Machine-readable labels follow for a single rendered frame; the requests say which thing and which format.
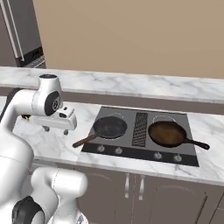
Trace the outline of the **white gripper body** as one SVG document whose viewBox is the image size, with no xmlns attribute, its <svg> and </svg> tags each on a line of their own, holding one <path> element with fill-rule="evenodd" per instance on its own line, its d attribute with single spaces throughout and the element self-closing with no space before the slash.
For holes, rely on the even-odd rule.
<svg viewBox="0 0 224 224">
<path fill-rule="evenodd" d="M 33 115 L 33 122 L 37 125 L 47 128 L 57 128 L 62 130 L 75 130 L 77 127 L 77 120 L 75 114 L 66 115 L 57 113 L 51 116 L 36 116 Z"/>
</svg>

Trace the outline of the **grey-brown cupboard door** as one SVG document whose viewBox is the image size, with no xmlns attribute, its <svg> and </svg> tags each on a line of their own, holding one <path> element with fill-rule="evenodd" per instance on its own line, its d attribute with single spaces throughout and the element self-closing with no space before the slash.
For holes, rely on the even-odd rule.
<svg viewBox="0 0 224 224">
<path fill-rule="evenodd" d="M 209 224 L 224 224 L 224 194 L 215 208 Z"/>
<path fill-rule="evenodd" d="M 129 174 L 129 198 L 124 197 L 127 172 L 79 167 L 87 176 L 87 190 L 77 199 L 89 224 L 131 224 L 134 176 Z"/>
<path fill-rule="evenodd" d="M 224 187 L 144 176 L 143 200 L 136 175 L 133 224 L 209 224 Z"/>
</svg>

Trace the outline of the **grey fridge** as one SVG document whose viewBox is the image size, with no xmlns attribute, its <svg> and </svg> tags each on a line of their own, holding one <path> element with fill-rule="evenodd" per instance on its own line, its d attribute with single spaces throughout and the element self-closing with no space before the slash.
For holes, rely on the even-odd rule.
<svg viewBox="0 0 224 224">
<path fill-rule="evenodd" d="M 0 0 L 0 67 L 46 68 L 32 0 Z"/>
</svg>

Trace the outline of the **grey hob with black front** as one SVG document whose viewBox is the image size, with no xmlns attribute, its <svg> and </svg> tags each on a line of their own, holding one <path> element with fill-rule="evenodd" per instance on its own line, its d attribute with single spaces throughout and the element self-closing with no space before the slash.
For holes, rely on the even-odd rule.
<svg viewBox="0 0 224 224">
<path fill-rule="evenodd" d="M 148 128 L 152 123 L 174 121 L 182 126 L 187 136 L 191 138 L 192 133 L 187 114 L 132 108 L 101 107 L 96 120 L 104 116 L 118 116 L 122 118 L 128 125 L 125 134 L 120 138 L 112 140 L 97 137 L 95 140 L 85 143 L 82 147 L 82 152 L 199 167 L 193 144 L 184 143 L 176 148 L 165 148 L 153 143 L 148 134 Z M 100 145 L 105 147 L 104 152 L 97 150 Z M 115 153 L 118 147 L 122 148 L 121 154 Z M 156 152 L 162 155 L 161 159 L 154 158 Z M 180 155 L 182 161 L 179 163 L 176 162 L 173 158 L 175 155 Z"/>
</svg>

